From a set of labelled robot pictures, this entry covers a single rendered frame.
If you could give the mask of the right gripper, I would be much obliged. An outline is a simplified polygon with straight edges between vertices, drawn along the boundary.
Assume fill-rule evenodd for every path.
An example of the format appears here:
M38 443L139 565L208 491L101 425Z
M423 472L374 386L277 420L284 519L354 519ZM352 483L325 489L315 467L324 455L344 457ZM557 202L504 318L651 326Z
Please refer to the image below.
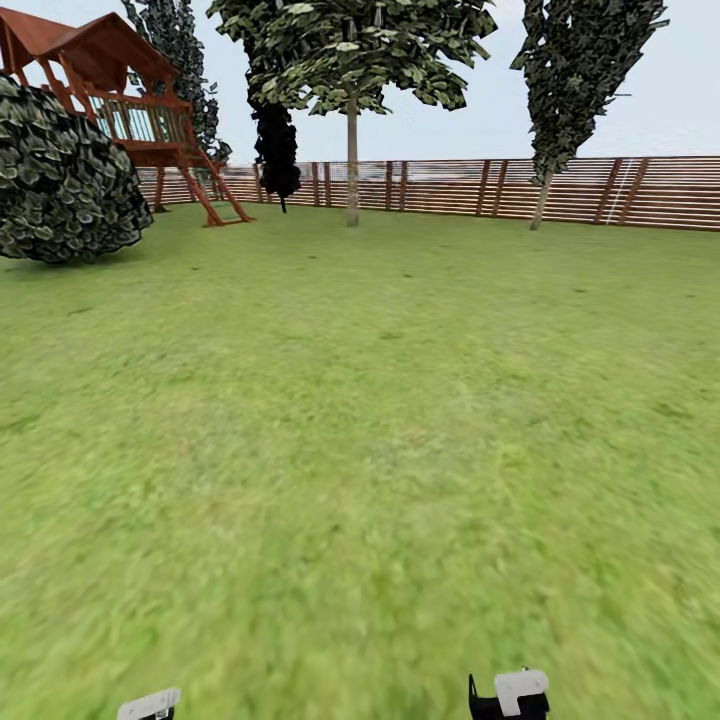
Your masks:
M505 717L498 697L480 698L474 694L473 675L469 675L469 707L473 720L547 720L545 713L549 712L549 702L546 695L521 696L517 702L521 714Z

